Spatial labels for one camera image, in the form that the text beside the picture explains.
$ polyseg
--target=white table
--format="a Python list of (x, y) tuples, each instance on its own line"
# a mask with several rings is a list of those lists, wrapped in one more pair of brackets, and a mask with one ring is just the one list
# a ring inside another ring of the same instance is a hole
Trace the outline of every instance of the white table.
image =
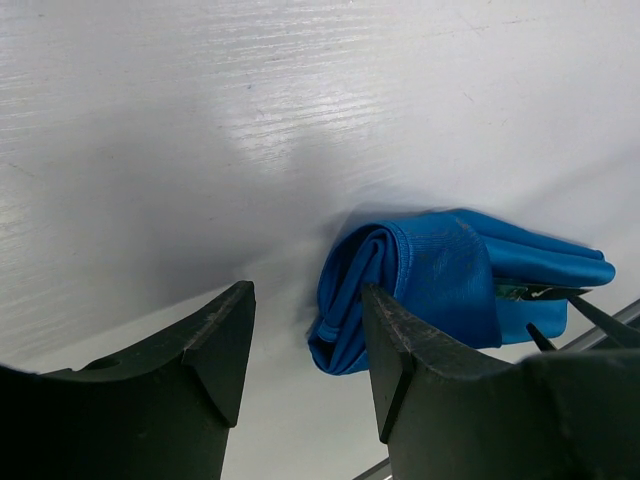
[(80, 367), (252, 279), (223, 478), (348, 480), (386, 454), (368, 377), (304, 338), (344, 228), (476, 208), (635, 300), (640, 5), (454, 3), (0, 0), (0, 361)]

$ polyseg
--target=white surface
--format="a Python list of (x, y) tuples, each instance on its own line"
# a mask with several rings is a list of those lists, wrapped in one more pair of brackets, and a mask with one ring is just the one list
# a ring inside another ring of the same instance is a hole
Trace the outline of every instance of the white surface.
[(352, 478), (385, 453), (368, 378), (318, 373), (304, 341), (345, 222), (477, 208), (601, 248), (618, 277), (593, 301), (636, 299), (639, 14), (0, 0), (0, 361), (79, 366), (250, 278), (224, 478)]

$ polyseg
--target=textured white surface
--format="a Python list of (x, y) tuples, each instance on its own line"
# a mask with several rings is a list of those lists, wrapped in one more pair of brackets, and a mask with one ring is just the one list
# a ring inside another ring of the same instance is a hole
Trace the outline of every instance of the textured white surface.
[(352, 478), (384, 455), (368, 378), (304, 343), (345, 222), (477, 208), (603, 249), (619, 273), (593, 301), (636, 299), (639, 14), (0, 0), (0, 361), (79, 366), (250, 278), (224, 478)]

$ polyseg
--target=black plastic part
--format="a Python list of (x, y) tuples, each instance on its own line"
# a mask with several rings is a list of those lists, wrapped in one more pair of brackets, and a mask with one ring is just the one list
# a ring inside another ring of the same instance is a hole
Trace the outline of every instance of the black plastic part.
[(253, 284), (83, 370), (0, 368), (2, 478), (220, 478), (253, 332)]
[(531, 339), (541, 352), (553, 352), (557, 350), (555, 345), (551, 343), (533, 323), (527, 323), (526, 328), (529, 335), (531, 335)]
[(640, 332), (623, 323), (579, 297), (569, 302), (591, 323), (600, 328), (616, 344), (624, 348), (640, 348)]
[[(394, 478), (640, 478), (637, 350), (541, 353), (512, 365), (414, 317), (377, 286), (364, 288), (363, 306)], [(400, 368), (407, 356), (411, 369)], [(399, 391), (403, 375), (409, 384)]]

